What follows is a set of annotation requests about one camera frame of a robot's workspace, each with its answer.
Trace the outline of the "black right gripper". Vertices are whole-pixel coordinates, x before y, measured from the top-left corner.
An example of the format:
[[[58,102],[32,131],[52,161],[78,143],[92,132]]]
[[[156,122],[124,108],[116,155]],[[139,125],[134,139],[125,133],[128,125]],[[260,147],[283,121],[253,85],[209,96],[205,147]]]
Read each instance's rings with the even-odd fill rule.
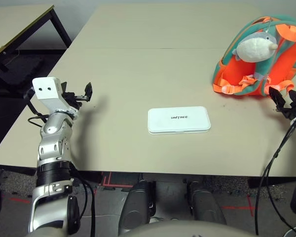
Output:
[[[293,120],[296,118],[296,91],[290,90],[289,97],[292,100],[290,108],[284,108],[286,101],[284,100],[280,91],[273,87],[269,87],[269,96],[276,104],[276,110],[283,114],[286,119]]]

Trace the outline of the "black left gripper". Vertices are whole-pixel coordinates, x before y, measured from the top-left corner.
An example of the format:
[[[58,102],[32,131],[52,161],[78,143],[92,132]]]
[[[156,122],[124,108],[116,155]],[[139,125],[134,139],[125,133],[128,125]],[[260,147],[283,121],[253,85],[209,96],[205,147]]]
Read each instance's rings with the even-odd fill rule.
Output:
[[[82,101],[89,102],[92,97],[92,84],[89,82],[85,87],[85,95],[76,96],[73,92],[66,92],[67,82],[61,83],[62,92],[64,93],[65,101],[73,108],[79,110],[82,106]]]

